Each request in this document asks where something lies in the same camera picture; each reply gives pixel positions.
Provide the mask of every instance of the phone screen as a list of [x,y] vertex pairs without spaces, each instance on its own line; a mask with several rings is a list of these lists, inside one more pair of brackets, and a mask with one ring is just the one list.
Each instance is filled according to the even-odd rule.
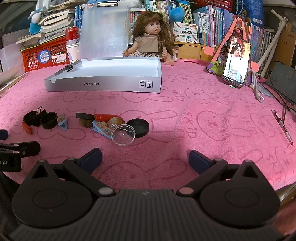
[[249,66],[251,44],[243,39],[230,39],[223,78],[234,85],[243,86]]

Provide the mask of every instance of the red object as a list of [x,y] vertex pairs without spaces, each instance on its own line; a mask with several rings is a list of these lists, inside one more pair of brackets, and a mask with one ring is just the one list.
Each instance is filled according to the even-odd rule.
[[94,115],[94,119],[96,121],[109,121],[113,117],[119,117],[119,116],[117,116],[117,115],[109,115],[109,114],[97,114],[97,115]]
[[213,5],[219,8],[227,9],[231,11],[233,0],[195,0],[195,2],[202,6]]
[[66,41],[78,39],[80,37],[79,28],[77,26],[66,28]]
[[32,135],[32,129],[25,122],[22,122],[22,127],[29,135]]
[[[42,50],[48,50],[51,55],[49,62],[45,64],[42,64],[38,61],[38,54]],[[62,57],[62,59],[66,59],[64,61],[61,61],[60,58],[57,59],[57,56]],[[26,49],[22,51],[22,58],[24,60],[26,72],[61,64],[70,64],[66,50],[66,37],[59,38],[44,44],[40,44],[36,47]]]

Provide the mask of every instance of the wooden drawer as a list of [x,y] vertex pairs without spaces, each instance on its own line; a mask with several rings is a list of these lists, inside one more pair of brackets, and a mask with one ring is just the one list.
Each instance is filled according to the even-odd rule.
[[201,48],[190,45],[182,45],[179,48],[178,58],[200,59]]
[[178,58],[201,59],[210,62],[212,56],[205,54],[205,45],[186,42],[175,42],[179,46]]

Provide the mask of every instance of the pink tablecloth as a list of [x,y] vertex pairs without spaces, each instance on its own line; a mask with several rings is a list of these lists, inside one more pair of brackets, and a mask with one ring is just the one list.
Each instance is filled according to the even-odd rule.
[[[93,175],[115,189],[177,188],[197,175],[188,165],[188,152],[196,149],[209,158],[229,163],[253,160],[275,189],[296,181],[296,151],[272,116],[282,106],[272,98],[256,100],[249,87],[233,89],[221,77],[206,73],[205,66],[177,62],[163,65],[160,94],[131,92],[51,92],[44,78],[62,66],[27,74],[0,98],[0,128],[9,131],[5,143],[38,141],[41,152],[22,160],[22,172],[6,173],[21,183],[35,162],[60,163],[79,158],[94,147],[103,153],[102,164]],[[23,116],[40,105],[47,112],[68,116],[68,130],[33,127],[28,135],[21,126]],[[128,121],[143,118],[149,134],[127,147],[79,125],[76,112],[117,114]],[[287,113],[286,126],[296,142],[296,120]]]

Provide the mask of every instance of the clear plastic dome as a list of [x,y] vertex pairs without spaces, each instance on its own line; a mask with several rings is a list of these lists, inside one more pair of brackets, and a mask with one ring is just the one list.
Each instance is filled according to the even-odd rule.
[[111,127],[113,128],[111,131],[111,139],[116,145],[126,146],[134,141],[136,132],[132,126],[113,124]]

